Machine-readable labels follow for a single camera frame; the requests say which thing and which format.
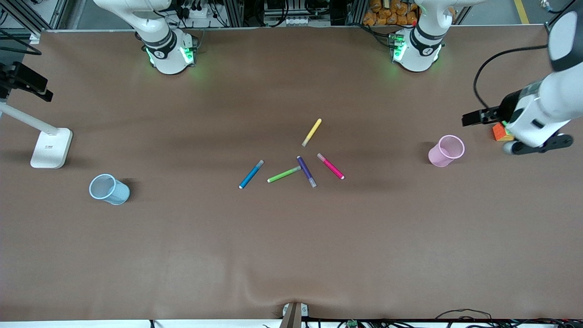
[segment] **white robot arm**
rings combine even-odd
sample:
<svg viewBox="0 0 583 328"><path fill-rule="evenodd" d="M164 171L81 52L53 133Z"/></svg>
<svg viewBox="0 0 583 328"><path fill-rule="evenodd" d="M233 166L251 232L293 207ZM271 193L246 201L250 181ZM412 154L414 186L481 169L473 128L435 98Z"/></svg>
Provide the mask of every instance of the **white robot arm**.
<svg viewBox="0 0 583 328"><path fill-rule="evenodd" d="M197 39L179 29L171 29L163 18L142 18L136 13L166 9L171 0L94 0L130 24L144 44L150 62L164 74L177 74L194 66Z"/></svg>
<svg viewBox="0 0 583 328"><path fill-rule="evenodd" d="M583 116L583 10L565 13L549 34L549 57L553 72L541 81L507 95L498 107L474 111L462 124L506 121L517 141L505 151L520 155L565 148L573 143L559 129Z"/></svg>
<svg viewBox="0 0 583 328"><path fill-rule="evenodd" d="M412 29L396 32L397 48L393 61L412 72L423 72L437 60L441 41L451 26L453 17L448 8L471 6L486 0L416 0L421 16Z"/></svg>

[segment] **green marker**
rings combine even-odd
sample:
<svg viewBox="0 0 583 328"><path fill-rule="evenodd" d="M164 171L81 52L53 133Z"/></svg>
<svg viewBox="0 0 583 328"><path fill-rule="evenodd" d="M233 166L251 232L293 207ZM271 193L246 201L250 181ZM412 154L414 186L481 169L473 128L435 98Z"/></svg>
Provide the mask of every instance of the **green marker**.
<svg viewBox="0 0 583 328"><path fill-rule="evenodd" d="M267 183L272 183L272 182L274 182L274 181L277 181L277 180L279 180L279 179L281 179L281 178L283 178L283 177L286 177L286 176L288 176L288 175L290 175L290 174L292 174L292 173L294 173L294 172L298 172L298 171L301 171L301 167L299 167L299 166L296 166L295 168L293 168L293 169L291 169L291 170L287 170L287 171L285 171L285 172L283 172L283 173L279 173L279 174L278 174L278 175L276 175L276 176L272 176L272 177L270 177L269 179L267 179Z"/></svg>

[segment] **pink cup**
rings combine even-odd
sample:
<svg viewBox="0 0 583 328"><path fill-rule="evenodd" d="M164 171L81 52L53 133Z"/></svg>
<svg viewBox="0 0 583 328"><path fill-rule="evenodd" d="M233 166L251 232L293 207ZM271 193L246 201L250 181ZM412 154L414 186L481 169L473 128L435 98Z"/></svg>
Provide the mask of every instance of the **pink cup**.
<svg viewBox="0 0 583 328"><path fill-rule="evenodd" d="M460 158L465 151L460 138L454 135L444 135L435 147L429 150L429 161L438 168L443 168L454 159Z"/></svg>

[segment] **blue marker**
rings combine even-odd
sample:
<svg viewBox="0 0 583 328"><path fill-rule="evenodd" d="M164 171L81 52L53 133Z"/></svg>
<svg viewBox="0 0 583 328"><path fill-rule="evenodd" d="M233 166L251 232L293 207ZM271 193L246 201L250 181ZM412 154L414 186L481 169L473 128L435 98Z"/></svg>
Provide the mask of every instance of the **blue marker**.
<svg viewBox="0 0 583 328"><path fill-rule="evenodd" d="M261 165L263 165L263 160L260 160L259 163L257 163L257 165L255 165L253 170L251 170L251 172L249 172L249 174L245 177L245 179L243 179L243 181L241 181L241 184L239 184L239 189L245 188L247 183L249 183L249 181L251 181L251 179L253 179L253 176L257 173L257 171L259 171L259 169L261 168Z"/></svg>
<svg viewBox="0 0 583 328"><path fill-rule="evenodd" d="M308 170L308 166L305 165L305 162L301 158L301 156L297 157L297 162L300 164L301 169L304 171L305 177L308 178L308 181L312 185L312 188L316 188L316 181L314 181L314 178L312 177L312 173L310 173L310 170Z"/></svg>

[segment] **light blue cup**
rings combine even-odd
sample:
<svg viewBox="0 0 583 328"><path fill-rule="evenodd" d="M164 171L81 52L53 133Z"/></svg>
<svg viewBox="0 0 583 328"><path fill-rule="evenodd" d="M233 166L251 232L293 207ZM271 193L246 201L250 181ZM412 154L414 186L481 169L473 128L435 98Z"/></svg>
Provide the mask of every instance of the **light blue cup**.
<svg viewBox="0 0 583 328"><path fill-rule="evenodd" d="M91 197L104 200L111 205L121 205L129 198L129 187L114 178L113 175L98 175L89 184Z"/></svg>

